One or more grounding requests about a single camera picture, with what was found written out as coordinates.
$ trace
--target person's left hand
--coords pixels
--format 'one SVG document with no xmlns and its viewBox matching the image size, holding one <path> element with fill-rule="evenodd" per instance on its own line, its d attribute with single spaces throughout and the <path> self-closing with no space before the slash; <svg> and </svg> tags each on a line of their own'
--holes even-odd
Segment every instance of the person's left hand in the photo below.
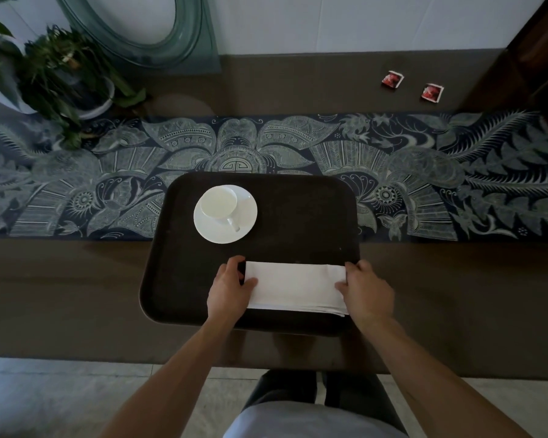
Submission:
<svg viewBox="0 0 548 438">
<path fill-rule="evenodd" d="M 208 321 L 225 322 L 233 328 L 248 308 L 249 297 L 258 279 L 250 278 L 243 286 L 240 285 L 244 276 L 237 266 L 244 260 L 245 257 L 237 255 L 231 257 L 226 265 L 220 265 L 207 297 Z"/>
</svg>

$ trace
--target tile floor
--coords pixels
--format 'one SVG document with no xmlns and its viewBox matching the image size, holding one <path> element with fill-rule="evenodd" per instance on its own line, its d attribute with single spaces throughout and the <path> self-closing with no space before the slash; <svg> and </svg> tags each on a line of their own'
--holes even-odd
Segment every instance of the tile floor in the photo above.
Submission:
<svg viewBox="0 0 548 438">
<path fill-rule="evenodd" d="M 93 438 L 159 366 L 0 358 L 0 438 Z M 183 436 L 219 437 L 263 370 L 213 368 Z M 422 437 L 394 381 L 380 377 L 411 437 Z M 534 438 L 548 437 L 548 382 L 468 380 Z M 317 402 L 324 400 L 320 384 Z"/>
</svg>

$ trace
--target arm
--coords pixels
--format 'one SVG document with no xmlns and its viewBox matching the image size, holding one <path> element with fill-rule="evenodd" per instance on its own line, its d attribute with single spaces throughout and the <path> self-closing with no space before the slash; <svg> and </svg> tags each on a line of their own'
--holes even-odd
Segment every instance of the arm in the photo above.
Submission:
<svg viewBox="0 0 548 438">
<path fill-rule="evenodd" d="M 236 256 L 221 265 L 209 291 L 205 324 L 124 403 L 100 438 L 181 436 L 221 346 L 258 283 L 250 279 L 240 285 L 237 265 L 243 260 Z"/>
<path fill-rule="evenodd" d="M 394 291 L 365 260 L 336 283 L 353 321 L 378 351 L 429 438 L 529 438 L 522 428 L 408 337 L 392 317 Z"/>
</svg>

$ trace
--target table runner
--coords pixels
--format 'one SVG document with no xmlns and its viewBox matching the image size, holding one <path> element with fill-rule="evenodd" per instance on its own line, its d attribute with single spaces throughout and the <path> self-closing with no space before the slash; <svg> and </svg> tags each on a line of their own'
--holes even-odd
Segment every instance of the table runner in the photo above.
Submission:
<svg viewBox="0 0 548 438">
<path fill-rule="evenodd" d="M 81 149 L 0 121 L 0 236 L 150 240 L 186 172 L 327 175 L 362 241 L 548 241 L 548 126 L 532 110 L 88 121 Z"/>
</svg>

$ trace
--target cup handle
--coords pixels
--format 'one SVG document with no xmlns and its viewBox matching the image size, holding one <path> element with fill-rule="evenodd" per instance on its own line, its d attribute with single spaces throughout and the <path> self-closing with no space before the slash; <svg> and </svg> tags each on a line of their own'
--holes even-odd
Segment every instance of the cup handle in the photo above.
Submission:
<svg viewBox="0 0 548 438">
<path fill-rule="evenodd" d="M 231 227 L 233 227 L 235 232 L 240 231 L 240 226 L 235 222 L 235 220 L 231 217 L 227 218 L 227 222 L 230 224 Z"/>
</svg>

